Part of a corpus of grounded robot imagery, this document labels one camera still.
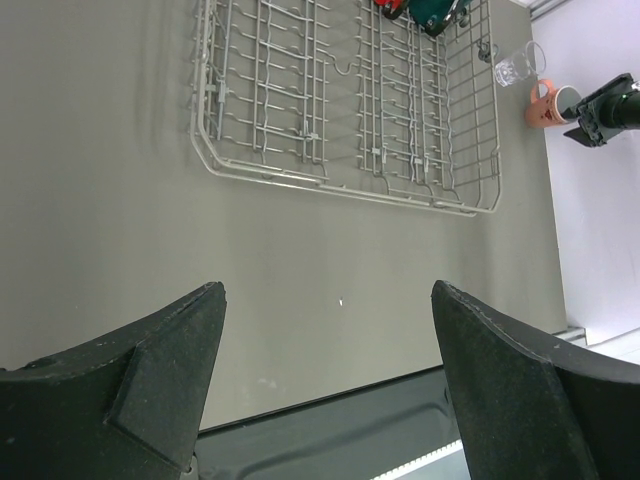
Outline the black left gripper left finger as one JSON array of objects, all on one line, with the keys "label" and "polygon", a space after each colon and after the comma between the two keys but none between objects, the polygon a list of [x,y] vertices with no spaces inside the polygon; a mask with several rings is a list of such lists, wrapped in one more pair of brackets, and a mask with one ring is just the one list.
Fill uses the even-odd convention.
[{"label": "black left gripper left finger", "polygon": [[5,479],[191,471],[226,313],[207,283],[159,311],[1,373]]}]

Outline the red mug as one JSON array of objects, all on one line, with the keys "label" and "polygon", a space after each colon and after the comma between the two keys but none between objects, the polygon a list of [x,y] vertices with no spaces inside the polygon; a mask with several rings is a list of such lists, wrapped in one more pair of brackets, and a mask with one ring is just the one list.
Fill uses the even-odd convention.
[{"label": "red mug", "polygon": [[374,0],[374,3],[386,19],[396,20],[408,8],[409,0]]}]

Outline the pink mug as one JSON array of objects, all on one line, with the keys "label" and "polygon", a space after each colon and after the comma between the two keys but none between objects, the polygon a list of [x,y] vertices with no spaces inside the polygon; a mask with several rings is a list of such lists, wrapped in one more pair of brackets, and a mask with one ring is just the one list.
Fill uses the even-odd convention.
[{"label": "pink mug", "polygon": [[540,79],[532,89],[530,104],[525,110],[526,124],[544,129],[562,126],[576,121],[572,109],[582,100],[572,86],[556,88],[548,79]]}]

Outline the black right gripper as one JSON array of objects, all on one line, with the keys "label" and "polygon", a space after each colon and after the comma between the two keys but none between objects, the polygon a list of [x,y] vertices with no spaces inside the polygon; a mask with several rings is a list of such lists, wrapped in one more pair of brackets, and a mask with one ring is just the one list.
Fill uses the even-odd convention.
[{"label": "black right gripper", "polygon": [[624,73],[578,103],[578,127],[564,136],[588,148],[602,147],[625,132],[639,129],[639,82]]}]

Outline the front aluminium rail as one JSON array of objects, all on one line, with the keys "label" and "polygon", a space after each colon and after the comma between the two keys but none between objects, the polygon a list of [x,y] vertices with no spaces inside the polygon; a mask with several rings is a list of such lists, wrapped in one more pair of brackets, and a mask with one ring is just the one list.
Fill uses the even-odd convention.
[{"label": "front aluminium rail", "polygon": [[568,343],[586,345],[586,330],[582,327],[570,327],[556,334],[556,337]]}]

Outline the green mug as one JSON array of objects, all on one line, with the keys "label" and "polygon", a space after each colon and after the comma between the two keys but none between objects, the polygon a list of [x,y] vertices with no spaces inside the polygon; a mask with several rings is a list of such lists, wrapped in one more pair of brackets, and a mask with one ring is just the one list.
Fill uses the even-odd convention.
[{"label": "green mug", "polygon": [[449,25],[469,13],[470,0],[411,0],[409,15],[431,38],[442,34]]}]

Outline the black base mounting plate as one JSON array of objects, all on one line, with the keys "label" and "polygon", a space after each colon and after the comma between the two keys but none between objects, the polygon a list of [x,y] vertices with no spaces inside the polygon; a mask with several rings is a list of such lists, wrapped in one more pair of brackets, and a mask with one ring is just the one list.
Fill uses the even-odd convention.
[{"label": "black base mounting plate", "polygon": [[442,367],[213,427],[201,479],[372,479],[460,437]]}]

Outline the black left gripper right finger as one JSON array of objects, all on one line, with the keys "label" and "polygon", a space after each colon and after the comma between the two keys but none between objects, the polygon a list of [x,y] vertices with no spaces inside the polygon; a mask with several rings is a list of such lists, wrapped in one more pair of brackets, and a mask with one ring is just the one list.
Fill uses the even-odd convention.
[{"label": "black left gripper right finger", "polygon": [[639,368],[439,280],[432,312],[474,479],[636,479]]}]

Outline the clear drinking glass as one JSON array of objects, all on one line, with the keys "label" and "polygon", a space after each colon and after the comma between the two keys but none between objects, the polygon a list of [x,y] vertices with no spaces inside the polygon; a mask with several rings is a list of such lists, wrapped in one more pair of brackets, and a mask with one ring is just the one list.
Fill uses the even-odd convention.
[{"label": "clear drinking glass", "polygon": [[500,60],[494,68],[494,76],[500,86],[509,87],[541,75],[546,66],[546,55],[542,47],[535,41],[529,41]]}]

